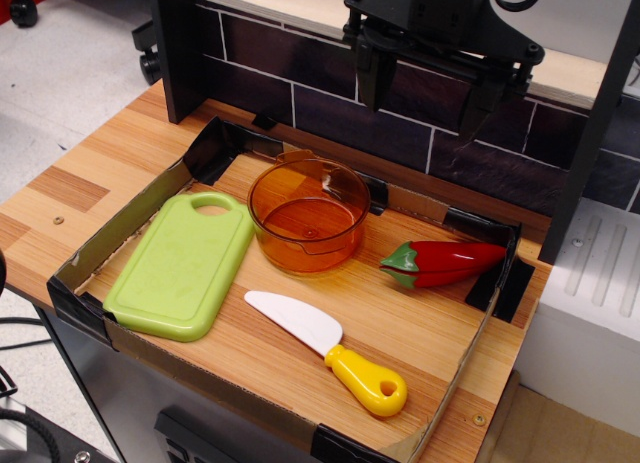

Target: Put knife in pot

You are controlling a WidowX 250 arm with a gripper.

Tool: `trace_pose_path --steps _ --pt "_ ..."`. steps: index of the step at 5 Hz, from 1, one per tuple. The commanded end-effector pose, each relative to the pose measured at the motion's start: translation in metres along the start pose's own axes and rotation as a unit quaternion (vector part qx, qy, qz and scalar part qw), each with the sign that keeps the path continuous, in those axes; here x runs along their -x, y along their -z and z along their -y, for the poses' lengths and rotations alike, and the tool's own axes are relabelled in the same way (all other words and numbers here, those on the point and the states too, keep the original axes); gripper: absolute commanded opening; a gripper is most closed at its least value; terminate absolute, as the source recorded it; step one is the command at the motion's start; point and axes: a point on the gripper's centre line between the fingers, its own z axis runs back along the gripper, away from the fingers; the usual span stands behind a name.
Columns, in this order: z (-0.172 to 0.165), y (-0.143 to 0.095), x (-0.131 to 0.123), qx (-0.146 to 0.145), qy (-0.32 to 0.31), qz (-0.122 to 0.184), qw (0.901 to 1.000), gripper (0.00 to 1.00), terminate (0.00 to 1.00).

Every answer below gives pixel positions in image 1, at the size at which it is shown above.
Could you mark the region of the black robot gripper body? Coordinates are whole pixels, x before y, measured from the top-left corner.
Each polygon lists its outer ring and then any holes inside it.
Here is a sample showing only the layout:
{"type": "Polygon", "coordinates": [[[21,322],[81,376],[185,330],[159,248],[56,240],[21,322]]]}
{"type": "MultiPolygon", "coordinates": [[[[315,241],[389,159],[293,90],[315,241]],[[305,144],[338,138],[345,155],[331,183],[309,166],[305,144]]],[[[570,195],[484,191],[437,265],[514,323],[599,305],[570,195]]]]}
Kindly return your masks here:
{"type": "Polygon", "coordinates": [[[397,63],[424,65],[471,84],[496,76],[506,89],[525,90],[545,51],[497,12],[524,12],[538,1],[344,0],[344,39],[354,54],[357,37],[365,33],[397,63]]]}

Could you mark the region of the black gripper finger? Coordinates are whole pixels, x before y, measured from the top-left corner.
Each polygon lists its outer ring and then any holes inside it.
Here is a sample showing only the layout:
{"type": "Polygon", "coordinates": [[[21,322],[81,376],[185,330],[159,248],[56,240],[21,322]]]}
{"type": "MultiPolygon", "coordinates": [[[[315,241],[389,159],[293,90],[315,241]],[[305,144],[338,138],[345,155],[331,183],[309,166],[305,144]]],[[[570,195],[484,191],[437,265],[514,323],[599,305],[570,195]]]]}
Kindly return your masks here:
{"type": "Polygon", "coordinates": [[[362,102],[378,111],[390,91],[397,66],[393,53],[381,49],[365,33],[355,42],[356,75],[362,102]]]}
{"type": "Polygon", "coordinates": [[[463,104],[458,133],[477,134],[503,103],[505,89],[505,81],[496,76],[488,76],[473,83],[463,104]]]}

